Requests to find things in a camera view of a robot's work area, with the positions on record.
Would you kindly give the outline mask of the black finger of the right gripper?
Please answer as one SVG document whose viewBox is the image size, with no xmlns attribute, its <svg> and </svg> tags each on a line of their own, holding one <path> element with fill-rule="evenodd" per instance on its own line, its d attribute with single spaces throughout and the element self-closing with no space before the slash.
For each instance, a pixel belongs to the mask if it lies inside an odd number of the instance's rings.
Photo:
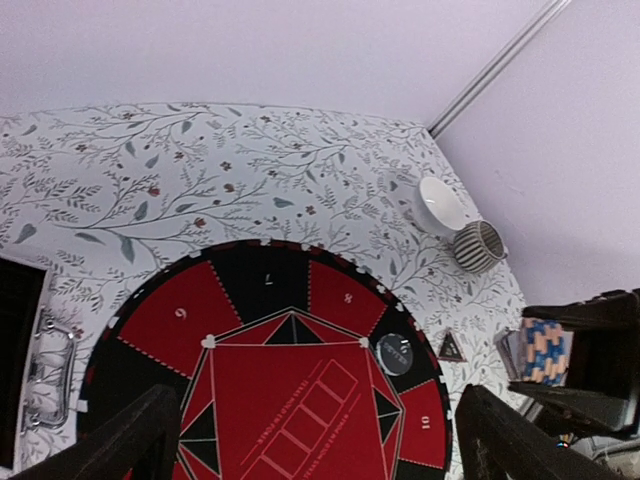
<svg viewBox="0 0 640 480">
<path fill-rule="evenodd" d="M 508 389 L 525 395 L 559 415 L 582 435 L 638 435 L 639 403 L 601 392 L 510 382 Z"/>
<path fill-rule="evenodd" d="M 523 308 L 522 317 L 553 320 L 561 325 L 636 325 L 638 293 L 638 290 L 613 290 L 566 305 L 530 305 Z"/>
</svg>

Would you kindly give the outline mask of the clear dealer button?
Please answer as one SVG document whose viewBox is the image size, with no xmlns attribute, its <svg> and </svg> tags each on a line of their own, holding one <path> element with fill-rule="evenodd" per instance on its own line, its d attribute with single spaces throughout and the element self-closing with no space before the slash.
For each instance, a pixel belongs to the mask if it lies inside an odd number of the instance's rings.
<svg viewBox="0 0 640 480">
<path fill-rule="evenodd" d="M 414 360 L 410 341 L 397 333 L 388 333 L 380 338 L 375 356 L 383 372 L 390 376 L 408 373 Z"/>
</svg>

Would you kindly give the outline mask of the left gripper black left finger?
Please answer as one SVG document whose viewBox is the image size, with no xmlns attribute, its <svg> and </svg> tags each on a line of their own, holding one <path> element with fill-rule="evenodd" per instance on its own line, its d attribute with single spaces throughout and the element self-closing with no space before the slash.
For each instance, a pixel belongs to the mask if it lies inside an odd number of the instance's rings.
<svg viewBox="0 0 640 480">
<path fill-rule="evenodd" d="M 17 479 L 170 479 L 180 433 L 175 391 L 155 385 L 99 429 Z"/>
</svg>

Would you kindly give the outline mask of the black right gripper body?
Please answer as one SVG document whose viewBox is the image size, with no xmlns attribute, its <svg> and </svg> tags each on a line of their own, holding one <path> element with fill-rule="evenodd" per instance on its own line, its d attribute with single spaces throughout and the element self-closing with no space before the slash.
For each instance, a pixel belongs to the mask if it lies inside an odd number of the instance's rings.
<svg viewBox="0 0 640 480">
<path fill-rule="evenodd" d="M 639 477 L 639 328 L 577 331 L 567 384 L 625 402 L 613 429 L 580 424 L 579 451 L 627 479 Z"/>
</svg>

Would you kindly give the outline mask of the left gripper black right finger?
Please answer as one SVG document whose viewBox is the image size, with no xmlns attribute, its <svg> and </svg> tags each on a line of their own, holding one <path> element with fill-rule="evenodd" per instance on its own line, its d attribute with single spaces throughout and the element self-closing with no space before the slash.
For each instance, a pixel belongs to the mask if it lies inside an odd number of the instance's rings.
<svg viewBox="0 0 640 480">
<path fill-rule="evenodd" d="M 467 385 L 455 411 L 463 476 L 472 479 L 618 479 L 585 456 L 560 448 L 480 385 Z"/>
</svg>

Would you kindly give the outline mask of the blue white chip stack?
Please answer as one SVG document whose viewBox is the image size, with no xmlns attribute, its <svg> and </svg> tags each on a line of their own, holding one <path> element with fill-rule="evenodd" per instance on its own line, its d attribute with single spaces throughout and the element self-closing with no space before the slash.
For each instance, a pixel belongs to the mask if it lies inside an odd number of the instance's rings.
<svg viewBox="0 0 640 480">
<path fill-rule="evenodd" d="M 525 317 L 520 329 L 519 374 L 523 382 L 556 387 L 565 382 L 569 351 L 561 324 Z"/>
</svg>

